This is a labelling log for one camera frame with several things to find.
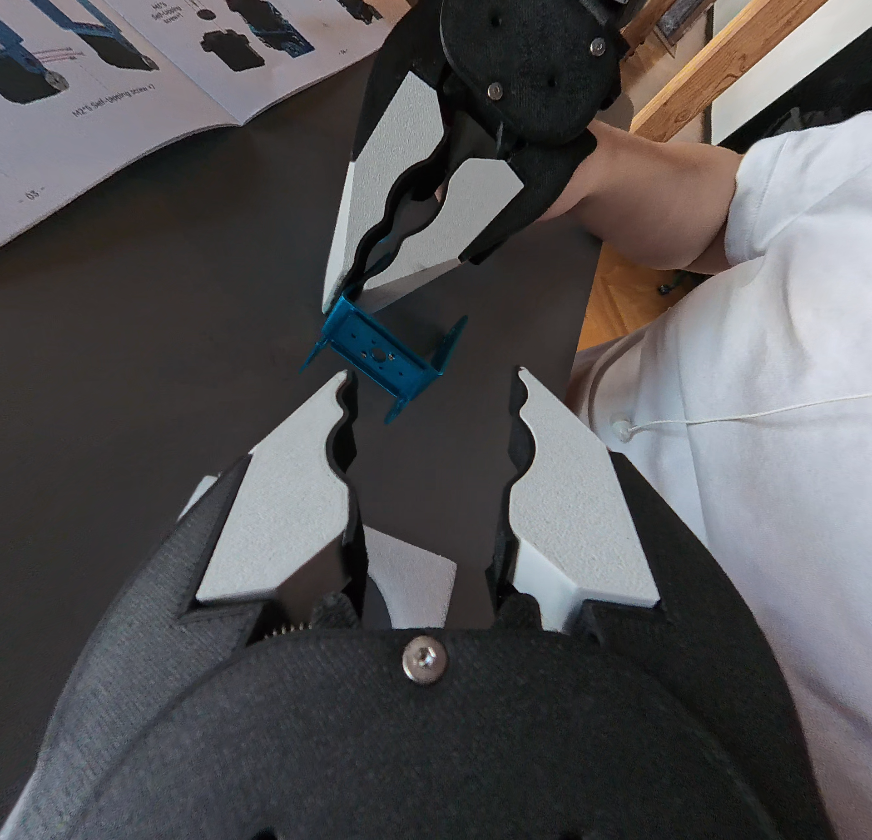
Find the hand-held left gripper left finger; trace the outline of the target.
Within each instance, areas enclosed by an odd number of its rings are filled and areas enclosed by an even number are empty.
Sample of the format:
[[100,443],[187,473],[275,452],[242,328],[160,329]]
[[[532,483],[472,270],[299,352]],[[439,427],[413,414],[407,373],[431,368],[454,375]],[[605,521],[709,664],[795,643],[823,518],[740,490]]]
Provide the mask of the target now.
[[329,447],[348,416],[340,395],[351,380],[336,373],[254,447],[198,602],[314,606],[351,582],[343,543],[352,495]]

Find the wooden framed panel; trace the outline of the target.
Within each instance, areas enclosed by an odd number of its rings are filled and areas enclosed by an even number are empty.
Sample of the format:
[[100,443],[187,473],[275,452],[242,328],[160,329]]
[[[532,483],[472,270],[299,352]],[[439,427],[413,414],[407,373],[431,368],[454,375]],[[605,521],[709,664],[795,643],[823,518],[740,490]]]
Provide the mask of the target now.
[[631,134],[667,142],[828,0],[751,0],[634,117]]

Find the person's right forearm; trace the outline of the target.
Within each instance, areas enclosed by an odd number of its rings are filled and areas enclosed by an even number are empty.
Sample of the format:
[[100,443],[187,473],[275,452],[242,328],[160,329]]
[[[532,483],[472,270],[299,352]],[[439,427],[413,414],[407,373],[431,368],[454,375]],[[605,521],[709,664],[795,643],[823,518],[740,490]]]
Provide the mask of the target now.
[[658,143],[597,119],[594,152],[542,222],[570,213],[633,263],[714,275],[729,267],[725,227],[742,155]]

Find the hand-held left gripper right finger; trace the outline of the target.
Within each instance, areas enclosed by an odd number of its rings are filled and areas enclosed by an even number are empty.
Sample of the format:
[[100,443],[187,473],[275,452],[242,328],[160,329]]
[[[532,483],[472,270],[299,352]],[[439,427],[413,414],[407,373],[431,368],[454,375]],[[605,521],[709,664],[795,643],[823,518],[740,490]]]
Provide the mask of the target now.
[[510,489],[508,580],[544,630],[569,633],[586,600],[651,608],[660,594],[603,442],[525,367],[520,420],[533,459]]

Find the white instruction manual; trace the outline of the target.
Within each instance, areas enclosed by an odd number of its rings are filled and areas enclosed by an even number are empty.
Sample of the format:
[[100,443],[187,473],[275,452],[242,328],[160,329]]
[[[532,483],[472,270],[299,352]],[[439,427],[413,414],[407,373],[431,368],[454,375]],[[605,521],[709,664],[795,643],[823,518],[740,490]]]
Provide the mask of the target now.
[[406,0],[1,0],[1,243],[376,51]]

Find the white drawstring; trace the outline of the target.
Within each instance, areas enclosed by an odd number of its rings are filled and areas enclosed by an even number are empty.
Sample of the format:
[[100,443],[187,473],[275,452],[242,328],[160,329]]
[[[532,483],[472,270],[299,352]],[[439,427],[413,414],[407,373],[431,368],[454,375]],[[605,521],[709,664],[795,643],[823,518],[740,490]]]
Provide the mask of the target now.
[[691,420],[680,420],[680,419],[661,419],[661,420],[649,420],[645,422],[634,422],[629,419],[628,416],[623,414],[615,415],[610,422],[610,429],[612,433],[615,435],[617,440],[622,443],[629,442],[634,436],[639,434],[640,432],[648,431],[655,427],[668,427],[668,426],[681,426],[681,427],[697,427],[702,425],[710,425],[710,424],[718,424],[718,423],[726,423],[726,422],[736,422],[736,421],[748,421],[748,420],[759,420],[763,418],[768,418],[770,416],[780,415],[782,413],[789,413],[803,409],[810,408],[818,408],[825,407],[829,405],[834,405],[837,403],[846,403],[857,400],[870,399],[871,392],[866,393],[858,393],[858,394],[850,394],[845,396],[839,396],[836,398],[825,398],[821,400],[814,400],[809,402],[797,403],[793,405],[788,405],[780,408],[773,408],[765,411],[757,411],[752,413],[736,413],[730,414],[726,416],[718,416],[718,417],[704,417],[697,418]]

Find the dark grey desk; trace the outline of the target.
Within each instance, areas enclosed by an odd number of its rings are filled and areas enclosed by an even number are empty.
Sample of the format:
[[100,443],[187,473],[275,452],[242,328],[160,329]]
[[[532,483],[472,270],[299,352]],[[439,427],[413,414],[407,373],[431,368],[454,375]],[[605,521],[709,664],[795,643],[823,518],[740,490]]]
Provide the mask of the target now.
[[[2,250],[2,820],[87,638],[204,475],[344,366],[300,367],[372,59],[244,127],[128,167]],[[350,475],[371,528],[458,564],[446,625],[487,627],[484,571],[526,366],[568,385],[600,243],[566,215],[379,319],[445,375],[384,423],[358,387]]]

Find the blue metal servo bracket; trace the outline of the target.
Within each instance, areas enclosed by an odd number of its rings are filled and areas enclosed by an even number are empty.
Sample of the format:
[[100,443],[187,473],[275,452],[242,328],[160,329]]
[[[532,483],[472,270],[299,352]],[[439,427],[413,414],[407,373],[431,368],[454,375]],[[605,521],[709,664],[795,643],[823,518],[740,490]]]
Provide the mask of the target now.
[[461,317],[444,336],[432,360],[427,362],[404,344],[370,313],[355,303],[359,285],[347,287],[339,295],[324,322],[321,337],[303,362],[305,370],[325,347],[350,362],[395,398],[385,423],[391,423],[404,408],[430,384],[441,377],[452,352],[466,328]]

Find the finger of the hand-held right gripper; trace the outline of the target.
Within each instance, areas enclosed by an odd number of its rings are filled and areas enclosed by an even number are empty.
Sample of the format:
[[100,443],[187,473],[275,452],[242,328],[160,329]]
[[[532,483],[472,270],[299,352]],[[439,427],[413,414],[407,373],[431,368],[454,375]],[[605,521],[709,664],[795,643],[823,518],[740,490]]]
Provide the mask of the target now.
[[461,264],[461,253],[523,188],[503,159],[470,158],[448,181],[434,220],[407,236],[386,269],[369,278],[360,308],[379,311]]
[[437,91],[408,72],[365,147],[349,164],[325,271],[324,314],[351,273],[364,236],[384,219],[391,188],[401,174],[427,160],[443,137]]

